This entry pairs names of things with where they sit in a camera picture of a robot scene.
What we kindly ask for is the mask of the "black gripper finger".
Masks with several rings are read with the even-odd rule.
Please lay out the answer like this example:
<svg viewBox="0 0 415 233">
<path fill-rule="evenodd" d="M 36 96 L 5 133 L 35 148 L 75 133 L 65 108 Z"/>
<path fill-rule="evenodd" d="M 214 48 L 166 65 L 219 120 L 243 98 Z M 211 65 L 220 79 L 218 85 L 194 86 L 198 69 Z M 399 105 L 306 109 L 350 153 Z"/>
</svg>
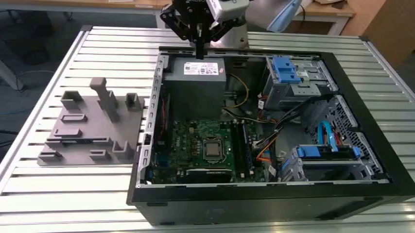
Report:
<svg viewBox="0 0 415 233">
<path fill-rule="evenodd" d="M 214 18 L 202 18 L 202 28 L 200 28 L 200 59 L 204 59 L 206 54 L 206 43 L 211 41 L 216 42 L 226 33 L 236 26 L 243 25 L 243 19 L 235 18 L 222 23 L 218 23 L 214 27 Z"/>
<path fill-rule="evenodd" d="M 176 11 L 172 3 L 163 6 L 160 20 L 170 27 L 182 40 L 187 40 L 195 49 L 195 57 L 200 59 L 200 35 L 199 28 L 191 28 L 182 20 L 182 15 Z"/>
</svg>

